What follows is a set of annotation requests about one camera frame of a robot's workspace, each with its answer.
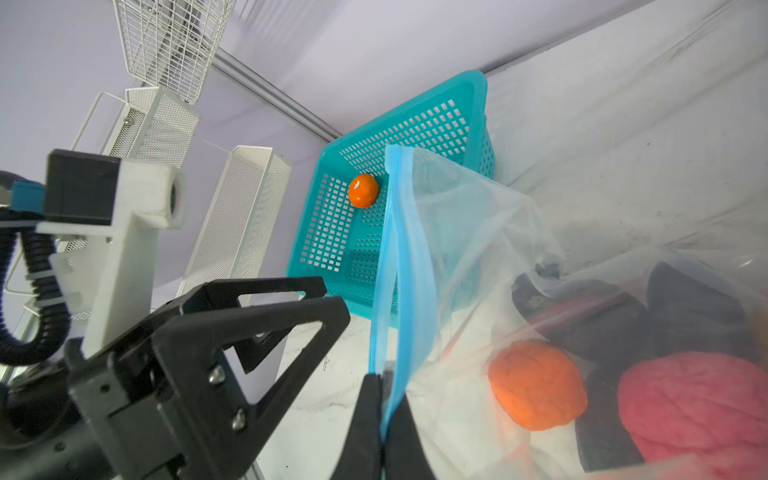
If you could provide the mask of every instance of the bolt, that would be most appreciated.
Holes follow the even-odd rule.
[[[216,365],[208,374],[208,383],[213,386],[221,385],[224,380],[227,379],[227,374],[224,373],[224,368],[221,365]]]
[[[232,417],[232,430],[239,432],[245,428],[245,410],[237,409],[234,417]]]

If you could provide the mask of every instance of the teal plastic basket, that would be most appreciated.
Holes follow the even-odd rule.
[[[488,83],[466,71],[328,144],[317,161],[288,262],[288,276],[321,276],[329,295],[371,318],[389,175],[384,147],[426,148],[486,177],[495,157],[485,129]],[[368,208],[349,204],[349,182],[371,174],[379,196]]]

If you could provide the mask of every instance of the pink ball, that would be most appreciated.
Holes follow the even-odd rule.
[[[768,374],[754,364],[702,352],[638,363],[618,402],[647,462],[696,454],[721,478],[768,478]]]

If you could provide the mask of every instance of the orange fruit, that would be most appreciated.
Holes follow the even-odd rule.
[[[379,184],[369,174],[360,174],[349,184],[349,202],[353,207],[368,208],[379,196]]]
[[[587,408],[587,391],[571,357],[543,340],[512,343],[488,368],[491,390],[522,428],[567,425]]]

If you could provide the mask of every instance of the marble surface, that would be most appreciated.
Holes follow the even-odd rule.
[[[768,288],[765,25],[765,1],[656,0],[489,78],[495,179],[533,196],[571,271],[666,244]],[[329,477],[369,329],[353,317],[314,372],[258,458],[265,478]],[[290,335],[281,369],[311,333]],[[572,425],[557,430],[451,478],[585,478]]]

